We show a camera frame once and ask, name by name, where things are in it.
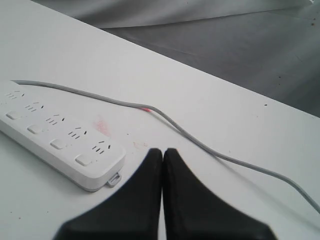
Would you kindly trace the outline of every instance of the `electrical outlet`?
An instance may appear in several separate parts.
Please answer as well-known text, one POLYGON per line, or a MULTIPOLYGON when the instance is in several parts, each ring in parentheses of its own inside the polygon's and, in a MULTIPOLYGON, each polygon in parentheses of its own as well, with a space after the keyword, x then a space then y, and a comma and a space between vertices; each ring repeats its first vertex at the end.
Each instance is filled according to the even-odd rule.
POLYGON ((121 145, 14 82, 0 86, 0 131, 87 191, 121 179, 121 145))

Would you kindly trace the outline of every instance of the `gray cable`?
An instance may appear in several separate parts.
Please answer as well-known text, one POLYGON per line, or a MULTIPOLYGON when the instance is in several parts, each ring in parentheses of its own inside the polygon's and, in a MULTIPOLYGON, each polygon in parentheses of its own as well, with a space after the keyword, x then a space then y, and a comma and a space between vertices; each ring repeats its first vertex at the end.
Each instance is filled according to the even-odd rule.
POLYGON ((74 93, 74 94, 77 94, 77 95, 82 95, 82 96, 85 96, 85 97, 101 100, 101 101, 108 102, 108 103, 111 103, 111 104, 121 105, 121 106, 125 106, 125 107, 130 107, 130 108, 150 109, 150 110, 156 112, 157 114, 159 114, 160 116, 162 116, 164 119, 166 119, 178 131, 180 131, 183 136, 185 136, 187 139, 189 139, 191 142, 193 142, 195 145, 197 145, 199 148, 203 149, 207 153, 209 153, 209 154, 211 154, 211 155, 213 155, 215 157, 218 157, 220 159, 226 160, 226 161, 228 161, 230 163, 237 164, 237 165, 240 165, 240 166, 255 170, 257 172, 272 176, 274 178, 277 178, 277 179, 280 179, 280 180, 286 182, 287 184, 292 186, 295 190, 297 190, 301 194, 301 196, 320 214, 320 206, 306 193, 306 191, 302 187, 300 187, 297 183, 295 183, 290 178, 288 178, 288 177, 286 177, 286 176, 284 176, 282 174, 279 174, 277 172, 265 169, 263 167, 259 167, 259 166, 256 166, 256 165, 253 165, 253 164, 250 164, 250 163, 235 159, 233 157, 229 157, 227 155, 224 155, 222 153, 219 153, 219 152, 211 149, 210 147, 206 146, 204 143, 202 143, 201 141, 196 139, 194 136, 192 136, 190 133, 185 131, 181 126, 179 126, 168 115, 166 115, 164 112, 162 112, 161 110, 159 110, 158 108, 156 108, 154 106, 150 106, 150 105, 146 105, 146 104, 119 101, 119 100, 115 100, 115 99, 112 99, 112 98, 109 98, 109 97, 106 97, 106 96, 101 96, 101 95, 94 94, 94 93, 91 93, 91 92, 86 92, 86 91, 82 91, 82 90, 78 90, 78 89, 74 89, 74 88, 71 88, 71 87, 62 86, 62 85, 58 85, 58 84, 54 84, 54 83, 41 82, 41 81, 29 81, 29 80, 13 80, 13 82, 15 82, 17 84, 20 84, 20 85, 34 85, 34 86, 58 89, 58 90, 74 93))

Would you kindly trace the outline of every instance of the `cable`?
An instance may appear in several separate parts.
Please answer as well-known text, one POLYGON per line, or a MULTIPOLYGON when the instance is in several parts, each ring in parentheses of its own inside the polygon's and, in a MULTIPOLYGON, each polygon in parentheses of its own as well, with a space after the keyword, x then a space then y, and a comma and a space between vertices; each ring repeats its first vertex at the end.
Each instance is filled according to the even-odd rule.
POLYGON ((307 192, 302 187, 300 187, 296 182, 294 182, 290 178, 288 178, 282 174, 279 174, 277 172, 265 169, 263 167, 259 167, 259 166, 253 165, 251 163, 247 163, 247 162, 235 159, 233 157, 229 157, 227 155, 224 155, 222 153, 219 153, 219 152, 211 149, 210 147, 208 147, 207 145, 205 145, 204 143, 202 143, 201 141, 196 139, 194 136, 192 136, 190 133, 188 133, 186 130, 184 130, 181 126, 179 126, 179 124, 177 124, 174 120, 172 120, 168 115, 166 115, 164 112, 162 112, 161 110, 159 110, 158 108, 156 108, 154 106, 147 105, 147 104, 126 102, 126 101, 119 101, 119 100, 115 100, 115 99, 112 99, 112 98, 109 98, 106 96, 101 96, 101 95, 98 95, 95 93, 86 92, 86 91, 82 91, 82 90, 78 90, 78 89, 74 89, 71 87, 62 86, 62 85, 58 85, 58 84, 54 84, 54 83, 49 83, 49 82, 29 81, 29 80, 13 80, 13 82, 20 84, 20 85, 33 85, 33 86, 58 89, 58 90, 70 92, 73 94, 101 100, 101 101, 108 102, 111 104, 129 107, 129 108, 152 110, 152 111, 156 112, 157 114, 159 114, 160 116, 162 116, 164 119, 166 119, 170 124, 172 124, 178 131, 181 132, 181 134, 183 136, 185 136, 187 139, 189 139, 191 142, 193 142, 195 145, 197 145, 199 148, 203 149, 204 151, 206 151, 210 155, 213 155, 215 157, 218 157, 218 158, 223 159, 225 161, 228 161, 230 163, 237 164, 237 165, 252 169, 254 171, 269 175, 271 177, 277 178, 277 179, 282 180, 285 183, 289 184, 296 191, 298 191, 298 193, 300 193, 301 196, 320 214, 320 206, 307 194, 307 192))

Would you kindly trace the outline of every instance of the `table surface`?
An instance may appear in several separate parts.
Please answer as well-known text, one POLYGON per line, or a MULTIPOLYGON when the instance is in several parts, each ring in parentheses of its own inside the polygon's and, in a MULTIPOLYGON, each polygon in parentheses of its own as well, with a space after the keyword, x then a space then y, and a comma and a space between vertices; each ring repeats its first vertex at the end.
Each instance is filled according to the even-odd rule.
MULTIPOLYGON (((320 203, 319 118, 31 1, 0 1, 0 33, 0 81, 44 81, 154 105, 208 146, 292 178, 320 203)), ((123 180, 88 193, 0 134, 0 239, 51 239, 64 221, 116 192, 153 147, 177 148, 211 191, 269 224, 279 240, 319 239, 319 214, 292 187, 217 162, 156 115, 26 88, 124 145, 123 180)))

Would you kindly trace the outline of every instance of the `gray fabric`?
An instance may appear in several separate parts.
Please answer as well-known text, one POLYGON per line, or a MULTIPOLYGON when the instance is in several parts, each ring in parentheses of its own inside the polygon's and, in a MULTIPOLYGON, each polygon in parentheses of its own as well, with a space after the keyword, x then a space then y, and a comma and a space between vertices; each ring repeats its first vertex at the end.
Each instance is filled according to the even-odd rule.
POLYGON ((34 0, 97 28, 149 26, 310 4, 310 0, 34 0))
POLYGON ((319 12, 316 0, 301 8, 106 31, 320 117, 319 12))

